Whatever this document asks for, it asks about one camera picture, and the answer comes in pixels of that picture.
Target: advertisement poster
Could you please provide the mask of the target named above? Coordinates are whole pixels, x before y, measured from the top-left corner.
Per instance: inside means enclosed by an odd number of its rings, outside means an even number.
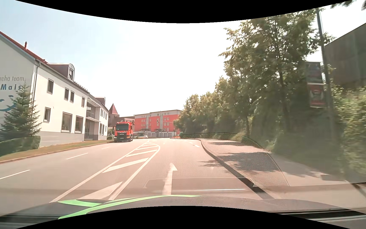
[[[320,62],[306,62],[306,81],[308,84],[322,84]]]
[[[310,107],[326,108],[325,91],[323,85],[308,84]]]

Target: red roof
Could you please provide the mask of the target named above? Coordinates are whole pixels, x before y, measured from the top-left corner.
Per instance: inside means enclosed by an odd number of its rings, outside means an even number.
[[[118,114],[117,109],[115,109],[114,103],[112,104],[111,108],[109,109],[109,113],[112,115]]]
[[[16,46],[18,46],[20,49],[22,49],[23,51],[25,51],[26,53],[28,53],[29,55],[31,55],[33,58],[40,60],[41,62],[48,64],[48,62],[46,60],[43,60],[42,57],[32,53],[31,51],[29,51],[28,49],[26,49],[22,44],[19,44],[18,42],[16,42],[14,39],[10,38],[8,35],[4,34],[3,32],[0,31],[0,34],[2,36],[4,36],[6,39],[10,40],[13,44],[15,44]]]

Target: sky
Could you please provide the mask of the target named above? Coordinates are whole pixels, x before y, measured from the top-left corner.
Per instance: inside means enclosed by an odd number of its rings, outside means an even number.
[[[366,23],[363,0],[322,12],[323,30],[340,37]],[[183,109],[187,97],[213,91],[231,42],[214,23],[134,22],[0,0],[0,30],[49,63],[74,65],[74,80],[114,103],[120,116]],[[308,61],[322,61],[321,52]]]

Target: dormer window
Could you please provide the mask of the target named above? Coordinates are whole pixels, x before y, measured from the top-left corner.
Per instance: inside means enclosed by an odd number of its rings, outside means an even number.
[[[69,79],[71,79],[71,80],[73,80],[73,74],[74,74],[74,72],[73,72],[73,70],[69,70]]]

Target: street lamp pole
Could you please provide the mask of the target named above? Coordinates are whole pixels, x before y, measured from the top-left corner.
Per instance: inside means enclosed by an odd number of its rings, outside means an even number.
[[[335,109],[333,104],[333,96],[331,94],[331,85],[330,85],[330,77],[328,72],[328,62],[324,52],[324,37],[323,37],[323,27],[321,23],[321,16],[319,8],[316,8],[316,15],[317,15],[317,24],[318,24],[318,33],[320,34],[320,46],[321,46],[321,55],[323,57],[323,65],[324,65],[324,77],[326,80],[327,85],[327,102],[328,102],[328,114],[330,118],[330,130],[331,130],[331,138],[333,143],[338,143],[338,135],[337,135],[337,128],[336,128],[336,119],[335,119]]]

